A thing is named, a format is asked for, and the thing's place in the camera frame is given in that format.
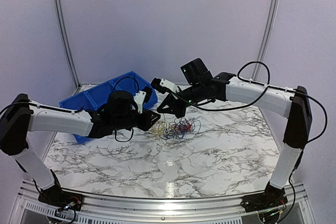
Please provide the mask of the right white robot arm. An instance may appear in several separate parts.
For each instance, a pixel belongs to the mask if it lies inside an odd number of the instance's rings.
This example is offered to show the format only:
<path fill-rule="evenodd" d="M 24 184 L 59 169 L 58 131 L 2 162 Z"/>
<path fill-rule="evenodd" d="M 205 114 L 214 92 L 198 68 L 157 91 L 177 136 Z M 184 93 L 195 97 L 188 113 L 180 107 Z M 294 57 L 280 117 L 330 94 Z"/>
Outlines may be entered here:
<path fill-rule="evenodd" d="M 200 58 L 181 66 L 181 71 L 190 85 L 184 90 L 164 78 L 152 80 L 151 86 L 156 91 L 168 94 L 157 109 L 159 113 L 182 118 L 187 107 L 199 109 L 199 102 L 218 100 L 241 102 L 241 109 L 254 105 L 287 119 L 278 162 L 265 192 L 260 195 L 263 206 L 273 206 L 309 142 L 312 114 L 306 89 L 274 87 L 269 82 L 258 83 L 227 72 L 213 76 Z"/>

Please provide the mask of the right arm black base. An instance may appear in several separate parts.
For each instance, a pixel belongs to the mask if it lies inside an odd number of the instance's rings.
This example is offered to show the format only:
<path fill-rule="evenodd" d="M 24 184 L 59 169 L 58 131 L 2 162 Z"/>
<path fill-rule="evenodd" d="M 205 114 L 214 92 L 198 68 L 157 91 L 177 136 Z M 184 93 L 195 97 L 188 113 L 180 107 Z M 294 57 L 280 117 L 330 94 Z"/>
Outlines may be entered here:
<path fill-rule="evenodd" d="M 246 212 L 253 212 L 284 206 L 287 202 L 285 189 L 278 189 L 268 182 L 263 192 L 243 196 L 240 205 Z"/>

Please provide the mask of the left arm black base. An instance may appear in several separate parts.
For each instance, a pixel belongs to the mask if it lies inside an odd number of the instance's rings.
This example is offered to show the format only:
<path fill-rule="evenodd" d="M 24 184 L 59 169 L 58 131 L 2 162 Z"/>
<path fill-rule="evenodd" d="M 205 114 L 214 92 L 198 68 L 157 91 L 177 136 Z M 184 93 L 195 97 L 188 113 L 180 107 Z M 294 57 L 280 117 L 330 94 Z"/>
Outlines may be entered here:
<path fill-rule="evenodd" d="M 40 189 L 38 201 L 58 207 L 60 209 L 74 209 L 80 211 L 84 196 L 79 193 L 73 193 L 63 190 L 59 181 L 55 179 L 55 184 L 48 189 Z"/>

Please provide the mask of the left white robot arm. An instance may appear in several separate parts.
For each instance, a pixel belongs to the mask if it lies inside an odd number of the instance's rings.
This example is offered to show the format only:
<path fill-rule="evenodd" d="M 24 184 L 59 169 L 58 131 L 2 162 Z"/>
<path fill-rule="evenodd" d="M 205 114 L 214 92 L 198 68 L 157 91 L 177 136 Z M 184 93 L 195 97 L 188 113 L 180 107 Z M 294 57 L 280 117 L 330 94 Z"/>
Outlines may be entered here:
<path fill-rule="evenodd" d="M 135 128 L 146 132 L 161 117 L 144 108 L 147 100 L 145 91 L 136 95 L 115 91 L 97 110 L 71 110 L 44 105 L 29 100 L 26 94 L 19 94 L 1 111 L 1 151 L 13 157 L 48 200 L 61 206 L 66 202 L 66 193 L 30 146 L 28 132 L 62 132 L 88 138 L 116 135 L 118 130 L 133 132 Z"/>

